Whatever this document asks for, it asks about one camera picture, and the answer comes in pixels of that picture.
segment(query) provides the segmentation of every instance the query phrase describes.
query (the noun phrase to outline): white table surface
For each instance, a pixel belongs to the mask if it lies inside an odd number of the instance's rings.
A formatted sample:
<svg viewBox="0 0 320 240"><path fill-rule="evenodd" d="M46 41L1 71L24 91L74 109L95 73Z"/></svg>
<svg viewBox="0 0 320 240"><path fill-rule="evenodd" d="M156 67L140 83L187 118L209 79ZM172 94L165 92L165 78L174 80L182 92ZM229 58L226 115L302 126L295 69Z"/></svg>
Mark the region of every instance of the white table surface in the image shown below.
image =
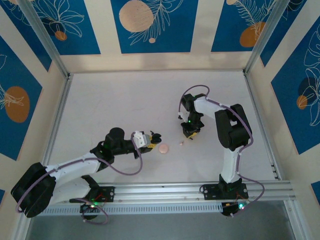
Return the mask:
<svg viewBox="0 0 320 240"><path fill-rule="evenodd" d="M175 70L108 73L79 73L73 76L50 165L82 156L103 141L109 130L120 127L125 139L133 131L154 131L169 146L143 154L143 169L124 176L107 168L91 176L98 183L171 183L218 181L223 167L221 146L213 119L204 116L205 127L186 139L178 104L189 87L210 87L209 98L223 104L241 104L251 126L254 144L242 156L240 172L255 180L274 180L270 160L241 71ZM203 87L190 91L206 93ZM115 157L113 166L126 173L139 168L133 154Z"/></svg>

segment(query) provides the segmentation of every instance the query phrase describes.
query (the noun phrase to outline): black bracket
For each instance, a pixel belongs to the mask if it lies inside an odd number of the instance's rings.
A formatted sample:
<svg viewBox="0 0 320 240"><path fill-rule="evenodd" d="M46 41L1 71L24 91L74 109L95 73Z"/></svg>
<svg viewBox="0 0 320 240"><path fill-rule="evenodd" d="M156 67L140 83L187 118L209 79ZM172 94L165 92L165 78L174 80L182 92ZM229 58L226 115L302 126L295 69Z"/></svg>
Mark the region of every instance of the black bracket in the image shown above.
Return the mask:
<svg viewBox="0 0 320 240"><path fill-rule="evenodd" d="M239 196L248 199L246 184L242 183L242 178L233 182L226 183L222 176L219 176L219 183L204 184L200 187L200 192L204 195L204 200L235 200Z"/></svg>
<svg viewBox="0 0 320 240"><path fill-rule="evenodd" d="M196 96L186 94L181 98L181 104L189 112L188 122L181 123L183 134L186 138L190 138L195 134L199 133L200 129L205 126L201 122L201 117L203 117L204 115L202 113L196 112L195 110L195 100L204 96L206 95L203 93L198 94Z"/></svg>
<svg viewBox="0 0 320 240"><path fill-rule="evenodd" d="M243 107L240 104L235 104L230 108L240 116L252 133ZM247 130L231 111L228 109L219 110L216 111L214 115L218 138L224 148L234 151L236 148L246 146L248 144L250 136Z"/></svg>
<svg viewBox="0 0 320 240"><path fill-rule="evenodd" d="M92 198L91 202L97 203L113 203L115 197L114 186L100 186L99 195L96 198Z"/></svg>
<svg viewBox="0 0 320 240"><path fill-rule="evenodd" d="M204 200L233 200L240 195L244 199L248 199L247 186L242 183L237 191L230 191L222 193L218 184L204 184L201 187L201 193L204 195Z"/></svg>

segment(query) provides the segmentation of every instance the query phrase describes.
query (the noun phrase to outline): white leaf drawing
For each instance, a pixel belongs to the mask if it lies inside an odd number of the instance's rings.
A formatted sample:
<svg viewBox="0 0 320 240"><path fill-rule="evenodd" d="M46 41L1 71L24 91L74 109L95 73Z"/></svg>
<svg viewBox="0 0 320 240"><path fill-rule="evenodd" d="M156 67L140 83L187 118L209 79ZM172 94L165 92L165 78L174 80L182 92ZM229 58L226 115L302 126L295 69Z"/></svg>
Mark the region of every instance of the white leaf drawing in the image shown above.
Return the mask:
<svg viewBox="0 0 320 240"><path fill-rule="evenodd" d="M288 6L286 7L286 9L284 10L283 14L282 14L282 17L287 20L288 19L288 14L289 12L296 12L298 11L301 6L303 5L305 0L296 0L296 1L293 1L291 0L288 4Z"/></svg>
<svg viewBox="0 0 320 240"><path fill-rule="evenodd" d="M9 0L2 0L3 4L9 11L12 13L12 15L18 19L19 21L22 21L24 24L30 26L28 20L26 19L25 15L22 13L20 7L17 4L14 4L10 2Z"/></svg>
<svg viewBox="0 0 320 240"><path fill-rule="evenodd" d="M275 7L277 0L270 0L269 3L264 0L260 8L255 0L237 0L234 5L237 7L239 15L243 18L249 27L254 29L255 39L257 40L262 29L262 22L270 15Z"/></svg>
<svg viewBox="0 0 320 240"><path fill-rule="evenodd" d="M0 70L5 66L6 64L7 56L0 54ZM3 89L3 87L0 84L0 109L3 109L5 105L10 106L10 104L17 104L20 106L23 106L22 100L24 97L14 97L10 94L6 93L6 91Z"/></svg>
<svg viewBox="0 0 320 240"><path fill-rule="evenodd" d="M309 67L305 70L308 78L308 86L302 93L302 98L298 102L298 107L310 107L310 126L314 127L320 123L320 70L316 67Z"/></svg>
<svg viewBox="0 0 320 240"><path fill-rule="evenodd" d="M152 11L153 23L152 25L140 32L132 32L129 39L132 39L130 46L139 41L146 42L150 39L157 39L162 32L166 30L166 26L170 26L170 13L177 10L184 0L179 0L179 3L174 6L177 0L144 0L144 2Z"/></svg>
<svg viewBox="0 0 320 240"><path fill-rule="evenodd" d="M29 26L18 5L8 0L1 1L5 3L15 18ZM60 31L82 37L83 33L77 24L83 22L85 16L69 10L69 0L34 0L31 1L31 4L50 35L54 36L56 31Z"/></svg>
<svg viewBox="0 0 320 240"><path fill-rule="evenodd" d="M312 34L304 56L304 65L306 67L317 67L320 64L320 25Z"/></svg>

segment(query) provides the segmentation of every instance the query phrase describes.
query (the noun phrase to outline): gray floor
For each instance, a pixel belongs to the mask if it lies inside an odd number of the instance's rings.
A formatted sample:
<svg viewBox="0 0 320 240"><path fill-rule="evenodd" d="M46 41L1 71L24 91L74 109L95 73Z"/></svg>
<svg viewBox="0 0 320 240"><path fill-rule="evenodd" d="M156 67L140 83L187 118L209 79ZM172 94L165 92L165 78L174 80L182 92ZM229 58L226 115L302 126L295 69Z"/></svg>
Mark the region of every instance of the gray floor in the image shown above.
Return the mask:
<svg viewBox="0 0 320 240"><path fill-rule="evenodd" d="M283 202L258 202L235 218L221 213L111 215L107 225L80 216L39 216L27 240L293 240Z"/></svg>

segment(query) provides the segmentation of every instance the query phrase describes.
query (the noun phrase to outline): orange circle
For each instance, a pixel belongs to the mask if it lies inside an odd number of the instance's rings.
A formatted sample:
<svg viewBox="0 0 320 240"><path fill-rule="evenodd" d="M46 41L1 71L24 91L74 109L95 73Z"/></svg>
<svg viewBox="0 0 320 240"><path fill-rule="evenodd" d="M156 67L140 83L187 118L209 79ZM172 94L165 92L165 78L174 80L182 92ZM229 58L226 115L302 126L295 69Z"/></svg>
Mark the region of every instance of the orange circle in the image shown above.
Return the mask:
<svg viewBox="0 0 320 240"><path fill-rule="evenodd" d="M56 39L58 39L60 41L67 40L67 34L65 34L63 31L56 31L54 33L54 36L56 37Z"/></svg>
<svg viewBox="0 0 320 240"><path fill-rule="evenodd" d="M240 37L240 44L242 47L251 48L256 45L258 37L260 36L262 30L265 27L265 22L258 22L253 26L249 26L244 30Z"/></svg>
<svg viewBox="0 0 320 240"><path fill-rule="evenodd" d="M299 109L303 110L307 107L308 105L308 99L306 96L299 96L298 99L296 100L296 105L298 106Z"/></svg>
<svg viewBox="0 0 320 240"><path fill-rule="evenodd" d="M238 1L238 0L226 0L225 2L226 2L226 4L228 4L228 5L233 5L233 4L235 4L237 1Z"/></svg>
<svg viewBox="0 0 320 240"><path fill-rule="evenodd" d="M143 1L130 0L121 8L119 19L127 31L138 33L150 28L154 23L154 14Z"/></svg>
<svg viewBox="0 0 320 240"><path fill-rule="evenodd" d="M14 97L16 100L23 99L19 101L20 104L17 104L10 101L10 97ZM8 117L16 123L23 123L30 111L30 99L26 90L19 86L12 86L6 91L4 98L9 101L5 104L5 111Z"/></svg>

